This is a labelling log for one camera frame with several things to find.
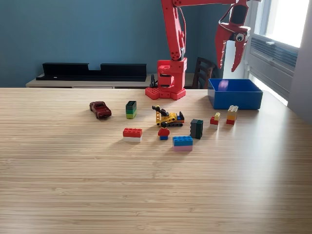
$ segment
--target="yellow lego brick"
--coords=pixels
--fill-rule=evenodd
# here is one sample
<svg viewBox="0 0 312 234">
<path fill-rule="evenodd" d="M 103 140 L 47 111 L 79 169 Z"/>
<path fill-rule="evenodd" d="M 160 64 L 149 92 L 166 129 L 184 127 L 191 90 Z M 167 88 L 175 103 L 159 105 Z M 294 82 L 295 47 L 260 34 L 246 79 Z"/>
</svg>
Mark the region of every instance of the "yellow lego brick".
<svg viewBox="0 0 312 234">
<path fill-rule="evenodd" d="M 220 120 L 220 116 L 221 116 L 220 113 L 216 113 L 215 116 L 214 116 L 214 119 L 215 119 L 216 121 L 219 121 L 219 120 Z"/>
<path fill-rule="evenodd" d="M 228 119 L 228 120 L 236 120 L 236 116 L 227 116 L 227 118 L 226 119 Z"/>
<path fill-rule="evenodd" d="M 237 116 L 238 106 L 230 106 L 228 110 L 228 116 Z"/>
</svg>

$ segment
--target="lego construction vehicle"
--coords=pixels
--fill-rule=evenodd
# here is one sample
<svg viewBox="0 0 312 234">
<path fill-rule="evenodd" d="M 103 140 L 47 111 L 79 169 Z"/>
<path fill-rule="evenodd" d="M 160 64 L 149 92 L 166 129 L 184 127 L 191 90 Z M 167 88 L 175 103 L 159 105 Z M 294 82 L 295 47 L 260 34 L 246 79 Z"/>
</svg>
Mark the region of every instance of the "lego construction vehicle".
<svg viewBox="0 0 312 234">
<path fill-rule="evenodd" d="M 184 123 L 184 116 L 182 112 L 177 115 L 176 113 L 168 113 L 166 110 L 161 109 L 159 106 L 152 106 L 156 111 L 156 124 L 160 126 L 162 122 L 167 122 L 167 127 L 182 127 Z"/>
</svg>

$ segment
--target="blue wall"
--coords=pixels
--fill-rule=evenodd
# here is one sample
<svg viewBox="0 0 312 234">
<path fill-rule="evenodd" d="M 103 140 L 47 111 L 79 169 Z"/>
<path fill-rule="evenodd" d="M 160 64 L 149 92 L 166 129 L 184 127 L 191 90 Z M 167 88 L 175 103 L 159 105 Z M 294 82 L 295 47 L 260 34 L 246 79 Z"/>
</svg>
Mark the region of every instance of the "blue wall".
<svg viewBox="0 0 312 234">
<path fill-rule="evenodd" d="M 200 8 L 198 56 L 206 58 L 216 65 L 215 35 L 218 29 L 218 22 L 230 7 L 231 5 L 229 4 L 209 4 Z M 224 19 L 224 22 L 228 21 L 229 16 Z M 223 67 L 219 70 L 219 77 L 223 77 Z"/>
<path fill-rule="evenodd" d="M 209 27 L 222 5 L 184 7 L 188 71 L 215 53 Z M 44 62 L 146 63 L 170 59 L 160 0 L 7 0 L 0 3 L 0 87 L 25 87 Z"/>
</svg>

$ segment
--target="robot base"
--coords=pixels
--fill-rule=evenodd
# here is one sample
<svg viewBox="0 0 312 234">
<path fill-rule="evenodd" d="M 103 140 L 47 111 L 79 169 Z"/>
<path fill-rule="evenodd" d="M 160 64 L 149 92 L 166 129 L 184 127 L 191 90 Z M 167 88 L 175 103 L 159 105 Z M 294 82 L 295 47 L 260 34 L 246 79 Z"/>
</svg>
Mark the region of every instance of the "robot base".
<svg viewBox="0 0 312 234">
<path fill-rule="evenodd" d="M 158 98 L 171 98 L 172 100 L 178 100 L 186 95 L 186 90 L 181 89 L 177 94 L 161 91 L 159 88 L 148 87 L 145 89 L 145 95 L 153 100 Z"/>
</svg>

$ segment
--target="wire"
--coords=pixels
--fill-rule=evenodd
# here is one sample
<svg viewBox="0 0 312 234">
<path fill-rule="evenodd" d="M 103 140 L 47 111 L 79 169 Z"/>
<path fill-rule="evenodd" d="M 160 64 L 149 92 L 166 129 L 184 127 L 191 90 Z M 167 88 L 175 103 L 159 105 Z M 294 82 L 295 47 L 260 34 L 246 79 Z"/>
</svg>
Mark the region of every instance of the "wire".
<svg viewBox="0 0 312 234">
<path fill-rule="evenodd" d="M 178 9 L 181 12 L 182 19 L 183 19 L 183 27 L 184 27 L 184 39 L 183 39 L 183 41 L 184 41 L 184 52 L 186 52 L 186 23 L 185 23 L 185 18 L 184 18 L 181 7 L 178 7 Z"/>
</svg>

